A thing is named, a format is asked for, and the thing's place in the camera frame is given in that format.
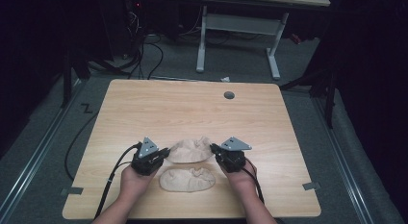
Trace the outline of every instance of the desk leg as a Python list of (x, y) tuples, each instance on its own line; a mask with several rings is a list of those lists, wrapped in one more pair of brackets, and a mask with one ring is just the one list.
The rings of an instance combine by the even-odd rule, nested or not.
[(272, 72), (272, 78), (274, 80), (280, 79), (279, 69), (278, 69), (278, 65), (276, 64), (276, 59), (275, 59), (275, 52), (276, 52), (276, 49), (278, 48), (279, 40), (282, 37), (283, 30), (285, 29), (286, 22), (288, 20), (288, 16), (289, 14), (287, 12), (283, 14), (282, 19), (278, 26), (278, 31), (276, 33), (275, 40), (272, 44), (272, 47), (267, 49), (270, 71)]
[(196, 68), (196, 71), (199, 73), (204, 72), (206, 29), (207, 29), (207, 6), (203, 6), (203, 15), (202, 15), (202, 22), (201, 22), (201, 40), (200, 40), (200, 46), (198, 47), (197, 68)]

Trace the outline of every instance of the wooden table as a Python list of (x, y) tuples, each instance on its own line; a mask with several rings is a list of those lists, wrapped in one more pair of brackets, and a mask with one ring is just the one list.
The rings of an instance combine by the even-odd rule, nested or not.
[[(226, 99), (232, 91), (234, 99)], [(272, 84), (113, 80), (89, 138), (73, 186), (82, 194), (69, 194), (63, 215), (92, 219), (115, 163), (131, 145), (149, 137), (159, 148), (185, 138), (206, 136), (221, 144), (236, 137), (252, 146), (245, 155), (258, 167), (266, 206), (276, 217), (317, 216), (315, 192), (281, 92)], [(134, 152), (124, 159), (130, 161)], [(184, 193), (160, 188), (159, 177), (169, 168), (205, 167), (216, 177), (208, 190)], [(105, 208), (117, 197), (116, 172)], [(243, 217), (215, 157), (195, 164), (165, 160), (130, 218), (235, 218)]]

